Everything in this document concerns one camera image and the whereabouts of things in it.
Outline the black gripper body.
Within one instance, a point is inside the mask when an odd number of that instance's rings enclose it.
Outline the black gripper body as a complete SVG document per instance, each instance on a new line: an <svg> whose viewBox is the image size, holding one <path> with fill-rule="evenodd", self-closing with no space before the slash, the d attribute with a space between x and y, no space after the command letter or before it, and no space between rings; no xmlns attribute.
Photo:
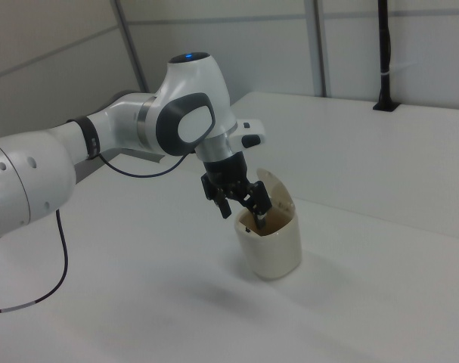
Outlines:
<svg viewBox="0 0 459 363"><path fill-rule="evenodd" d="M204 187L229 188L232 185L247 187L247 163L243 152L237 152L227 159L203 163L206 173L202 176Z"/></svg>

